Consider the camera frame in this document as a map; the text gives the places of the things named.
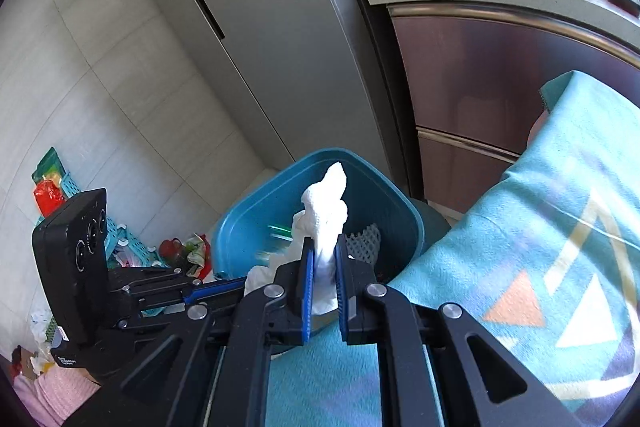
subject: trash can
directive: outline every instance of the trash can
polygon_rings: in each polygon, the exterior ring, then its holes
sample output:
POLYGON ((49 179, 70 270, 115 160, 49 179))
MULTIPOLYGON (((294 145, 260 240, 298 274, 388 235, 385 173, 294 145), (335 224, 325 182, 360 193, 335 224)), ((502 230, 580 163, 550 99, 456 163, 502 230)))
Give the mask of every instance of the trash can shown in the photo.
POLYGON ((381 244, 374 267, 378 280, 388 282, 417 255, 449 230, 445 219, 422 203, 420 212, 384 174, 347 149, 311 153, 239 201, 223 216, 212 241, 214 270, 225 278, 244 277, 263 264, 257 253, 270 243, 270 225, 290 227, 293 215, 304 209, 305 189, 319 182, 326 170, 340 162, 347 176, 342 199, 348 219, 344 233, 357 233, 376 223, 381 244), (425 234, 425 225, 429 231, 425 234))

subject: gray refrigerator door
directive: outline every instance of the gray refrigerator door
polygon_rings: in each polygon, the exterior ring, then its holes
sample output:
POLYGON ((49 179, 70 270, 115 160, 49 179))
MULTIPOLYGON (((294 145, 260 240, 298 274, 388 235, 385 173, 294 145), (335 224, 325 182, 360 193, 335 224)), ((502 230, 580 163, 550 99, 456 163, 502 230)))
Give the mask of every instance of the gray refrigerator door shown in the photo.
POLYGON ((382 78, 372 68, 357 0, 204 2, 223 46, 295 159, 341 146, 390 174, 363 68, 367 82, 382 85, 382 78))

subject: white tile wall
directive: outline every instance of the white tile wall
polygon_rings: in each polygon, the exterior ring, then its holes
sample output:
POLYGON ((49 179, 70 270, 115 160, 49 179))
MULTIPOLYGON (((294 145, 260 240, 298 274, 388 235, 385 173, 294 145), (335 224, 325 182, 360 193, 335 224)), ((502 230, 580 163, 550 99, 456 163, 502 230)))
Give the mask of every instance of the white tile wall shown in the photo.
POLYGON ((0 6, 0 355, 34 349, 44 295, 31 173, 54 146, 82 188, 149 245, 212 229, 265 169, 153 0, 0 6))

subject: turquoise towel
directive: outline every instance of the turquoise towel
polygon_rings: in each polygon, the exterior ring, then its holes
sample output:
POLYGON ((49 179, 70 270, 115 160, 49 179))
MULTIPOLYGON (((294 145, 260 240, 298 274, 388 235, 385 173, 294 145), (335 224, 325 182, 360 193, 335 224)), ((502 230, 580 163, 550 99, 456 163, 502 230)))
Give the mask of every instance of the turquoise towel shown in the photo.
MULTIPOLYGON (((461 303, 585 425, 640 371, 640 110, 583 73, 542 89, 550 116, 520 160, 391 284, 461 303)), ((376 348, 337 325, 273 361, 268 426, 379 426, 376 348)))

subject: red plastic bag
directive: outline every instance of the red plastic bag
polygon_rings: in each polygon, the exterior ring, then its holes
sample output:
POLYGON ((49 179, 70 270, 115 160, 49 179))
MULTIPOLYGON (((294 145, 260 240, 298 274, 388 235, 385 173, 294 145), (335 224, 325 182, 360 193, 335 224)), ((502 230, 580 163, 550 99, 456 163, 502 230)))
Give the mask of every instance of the red plastic bag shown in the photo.
POLYGON ((49 216, 56 208, 65 202, 62 191, 51 180, 38 182, 33 189, 38 208, 44 217, 49 216))

